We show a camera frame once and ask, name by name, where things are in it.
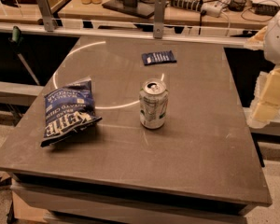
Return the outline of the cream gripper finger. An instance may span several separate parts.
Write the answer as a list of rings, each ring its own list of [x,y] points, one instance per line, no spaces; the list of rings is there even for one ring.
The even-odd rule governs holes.
[[[280,110],[280,65],[269,73],[260,72],[250,105],[250,118],[268,123]]]

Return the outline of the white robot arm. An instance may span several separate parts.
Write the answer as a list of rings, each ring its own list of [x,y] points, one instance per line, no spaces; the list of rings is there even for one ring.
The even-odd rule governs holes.
[[[280,110],[280,10],[268,24],[264,36],[264,57],[274,63],[275,68],[266,76],[251,117],[270,122]]]

